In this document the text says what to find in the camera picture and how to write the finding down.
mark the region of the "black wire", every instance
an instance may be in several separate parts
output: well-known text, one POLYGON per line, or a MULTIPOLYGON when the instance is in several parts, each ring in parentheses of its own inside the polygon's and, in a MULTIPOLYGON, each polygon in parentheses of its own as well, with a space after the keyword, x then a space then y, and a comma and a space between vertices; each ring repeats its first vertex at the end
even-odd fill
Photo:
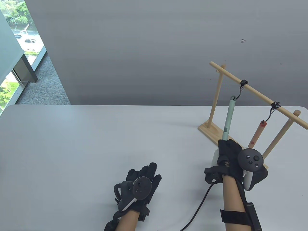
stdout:
POLYGON ((240 82, 240 94, 238 95, 238 97, 236 97, 235 100, 237 100, 237 99, 241 96, 241 92, 242 92, 242 90, 244 90, 244 86, 245 86, 246 84, 248 84, 248 81, 245 80, 245 79, 243 79, 243 80, 240 82))
POLYGON ((237 100, 237 99, 241 96, 241 92, 242 92, 242 90, 244 90, 244 86, 240 86, 240 94, 238 95, 238 97, 236 97, 236 99, 235 99, 235 100, 237 100))
POLYGON ((277 108, 280 107, 280 103, 279 103, 279 102, 276 102, 276 101, 275 101, 274 103, 272 103, 271 105, 272 105, 272 108, 271 108, 270 111, 269 111, 270 115, 269 115, 269 117, 265 120, 265 122, 267 122, 267 121, 270 119, 270 116, 272 115, 272 113, 273 113, 274 111, 276 111, 277 108))
POLYGON ((195 219, 195 217, 196 217, 197 213, 199 212, 199 209, 200 209, 200 208, 201 208, 201 206, 203 205, 203 202, 205 201, 206 196, 208 195, 208 193, 209 193, 210 189, 212 188, 212 186, 213 186, 213 184, 211 184, 211 186, 209 187, 209 189, 206 191, 206 194, 205 194, 205 196, 204 196, 203 200, 201 201, 201 204, 199 205, 199 207, 198 207, 197 211, 196 211, 196 212, 195 212, 195 214, 193 215, 192 219, 191 219, 191 220, 188 222, 188 224, 187 224, 187 225, 185 225, 185 227, 184 227, 184 228, 182 228, 180 231, 183 231, 184 229, 186 229, 186 228, 190 225, 190 223, 192 223, 192 221, 195 219))

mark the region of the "wooden dowel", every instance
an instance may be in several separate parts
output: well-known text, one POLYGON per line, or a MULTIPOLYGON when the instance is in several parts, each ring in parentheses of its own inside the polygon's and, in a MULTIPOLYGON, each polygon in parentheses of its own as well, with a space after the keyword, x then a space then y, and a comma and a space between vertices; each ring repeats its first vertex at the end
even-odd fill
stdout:
MULTIPOLYGON (((223 64, 221 66, 221 68, 225 69, 226 65, 223 64)), ((207 125, 208 128, 211 127, 211 123, 212 123, 212 120, 213 120, 216 104, 217 104, 217 101, 218 101, 218 97, 219 97, 219 93, 220 93, 220 88, 221 88, 223 77, 224 77, 224 74, 223 73, 219 73, 219 79, 218 79, 218 83, 217 83, 216 93, 215 93, 215 97, 214 97, 214 100, 213 100, 213 105, 212 105, 212 109, 211 109, 210 118, 208 120, 208 125, 207 125)))
MULTIPOLYGON (((241 80, 239 78, 237 78, 236 76, 232 75, 230 72, 226 71, 225 69, 221 68, 216 63, 210 62, 210 65, 212 67, 214 67, 215 69, 217 69, 220 73, 223 73, 224 75, 226 75, 227 77, 232 79, 233 81, 237 82, 238 84, 240 83, 241 80)), ((267 102, 269 105, 271 105, 274 102, 273 100, 271 100, 270 98, 266 97, 262 93, 258 92, 256 89, 254 89, 253 87, 249 86, 248 84, 246 84, 244 86, 244 88, 249 90, 249 91, 251 91, 252 93, 254 93, 256 96, 258 96, 263 101, 267 102)), ((277 111, 281 112, 286 117, 292 119, 295 123, 299 124, 300 126, 305 128, 306 130, 308 130, 308 123, 307 122, 305 122, 302 119, 296 117, 295 115, 293 115, 290 111, 288 111, 284 107, 277 108, 277 111)))
POLYGON ((253 148, 254 145, 256 144, 257 140, 259 139, 261 133, 265 129, 265 126, 267 125, 266 121, 262 120, 261 123, 259 124, 256 132, 254 133, 253 137, 251 138, 251 141, 248 145, 249 148, 253 148))
MULTIPOLYGON (((301 113, 300 110, 295 110, 293 112, 293 114, 297 117, 299 116, 301 113)), ((270 143, 270 145, 268 146, 268 148, 265 150, 265 152, 263 153, 263 159, 265 159, 268 154, 273 150, 273 148, 276 146, 276 144, 280 141, 280 139, 283 137, 283 135, 286 133, 286 131, 290 128, 290 126, 293 124, 293 120, 288 119, 288 121, 285 123, 285 125, 283 125, 283 127, 281 128, 281 130, 278 132, 277 136, 273 139, 273 141, 270 143)))

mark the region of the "gray carpet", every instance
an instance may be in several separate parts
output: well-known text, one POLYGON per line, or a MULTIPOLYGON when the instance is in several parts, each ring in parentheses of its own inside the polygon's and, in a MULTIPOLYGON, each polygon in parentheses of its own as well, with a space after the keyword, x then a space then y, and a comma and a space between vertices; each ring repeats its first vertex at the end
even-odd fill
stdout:
POLYGON ((70 101, 47 54, 35 71, 38 81, 28 83, 16 104, 64 104, 70 101))

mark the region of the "window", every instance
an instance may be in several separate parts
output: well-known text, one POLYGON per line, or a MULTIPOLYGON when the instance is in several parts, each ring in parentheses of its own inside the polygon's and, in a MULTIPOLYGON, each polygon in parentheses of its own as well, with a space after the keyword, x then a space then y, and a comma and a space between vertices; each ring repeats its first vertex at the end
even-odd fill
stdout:
POLYGON ((15 38, 25 51, 32 67, 37 67, 36 60, 44 44, 33 23, 32 17, 24 0, 0 0, 0 10, 12 29, 15 38))
POLYGON ((17 90, 20 90, 20 83, 11 71, 0 85, 0 114, 9 105, 12 98, 19 97, 20 93, 15 95, 17 90))

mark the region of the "car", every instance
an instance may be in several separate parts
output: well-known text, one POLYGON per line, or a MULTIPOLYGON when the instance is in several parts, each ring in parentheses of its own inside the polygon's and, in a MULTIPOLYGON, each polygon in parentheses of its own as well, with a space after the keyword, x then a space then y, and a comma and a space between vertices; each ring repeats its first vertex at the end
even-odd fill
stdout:
POLYGON ((25 40, 25 43, 35 43, 35 39, 32 39, 32 38, 29 39, 28 38, 28 39, 25 40))

